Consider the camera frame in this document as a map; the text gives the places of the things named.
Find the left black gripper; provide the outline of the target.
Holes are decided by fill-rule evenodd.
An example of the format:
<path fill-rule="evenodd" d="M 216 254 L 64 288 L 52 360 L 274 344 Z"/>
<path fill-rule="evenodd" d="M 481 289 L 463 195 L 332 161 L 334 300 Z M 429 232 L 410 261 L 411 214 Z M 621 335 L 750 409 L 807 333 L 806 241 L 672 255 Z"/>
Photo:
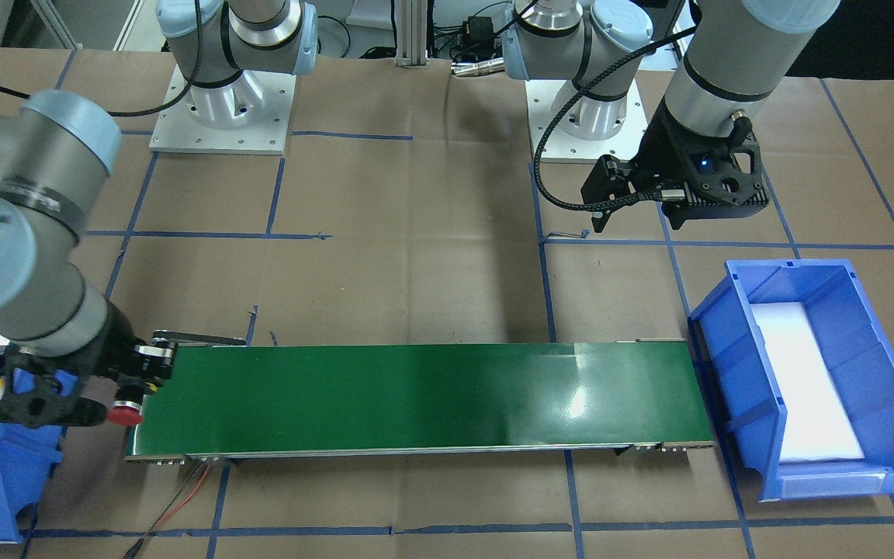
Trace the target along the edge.
<path fill-rule="evenodd" d="M 770 205 L 752 120 L 725 118 L 723 137 L 703 137 L 657 107 L 635 157 L 597 159 L 580 189 L 584 204 L 614 203 L 614 210 L 657 201 L 674 229 L 687 220 L 747 218 Z M 611 211 L 591 213 L 603 233 Z"/>

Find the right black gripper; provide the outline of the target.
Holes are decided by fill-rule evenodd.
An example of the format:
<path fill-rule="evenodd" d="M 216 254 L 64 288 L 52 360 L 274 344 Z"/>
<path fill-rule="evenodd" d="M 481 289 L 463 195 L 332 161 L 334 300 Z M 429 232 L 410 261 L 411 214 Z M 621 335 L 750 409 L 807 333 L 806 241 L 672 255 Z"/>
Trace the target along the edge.
<path fill-rule="evenodd" d="M 154 395 L 172 377 L 178 344 L 146 343 L 111 302 L 102 329 L 67 355 L 38 355 L 11 344 L 0 355 L 0 422 L 29 429 L 95 427 L 107 421 L 121 384 L 144 384 Z"/>

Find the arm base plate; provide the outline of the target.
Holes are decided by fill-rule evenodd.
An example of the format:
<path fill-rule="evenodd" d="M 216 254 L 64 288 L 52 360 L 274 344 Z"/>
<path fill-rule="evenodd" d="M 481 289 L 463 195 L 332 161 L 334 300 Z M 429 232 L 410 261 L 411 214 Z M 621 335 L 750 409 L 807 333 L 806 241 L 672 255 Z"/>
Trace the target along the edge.
<path fill-rule="evenodd" d="M 295 75 L 263 71 L 246 71 L 218 89 L 192 86 L 159 114 L 149 148 L 178 155 L 283 156 L 295 92 Z"/>
<path fill-rule="evenodd" d="M 570 92 L 561 92 L 565 84 L 560 79 L 533 79 L 525 83 L 532 153 L 560 109 L 558 100 L 570 98 Z M 582 99 L 550 135 L 542 161 L 586 164 L 601 155 L 629 160 L 638 152 L 647 124 L 636 82 L 632 82 L 624 99 L 609 107 L 600 107 L 589 98 Z"/>

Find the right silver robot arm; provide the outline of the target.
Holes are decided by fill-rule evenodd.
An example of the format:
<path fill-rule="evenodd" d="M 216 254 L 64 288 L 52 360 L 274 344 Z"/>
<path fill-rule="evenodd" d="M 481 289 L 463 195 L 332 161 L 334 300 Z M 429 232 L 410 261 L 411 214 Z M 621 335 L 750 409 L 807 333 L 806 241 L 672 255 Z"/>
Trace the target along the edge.
<path fill-rule="evenodd" d="M 0 43 L 13 4 L 0 1 Z M 262 107 L 253 71 L 307 75 L 318 54 L 307 1 L 161 1 L 157 18 L 185 86 L 153 109 L 107 111 L 78 93 L 29 95 L 0 116 L 0 422 L 30 429 L 134 427 L 172 375 L 176 339 L 147 342 L 71 262 L 122 134 L 117 118 L 187 103 L 238 125 Z"/>

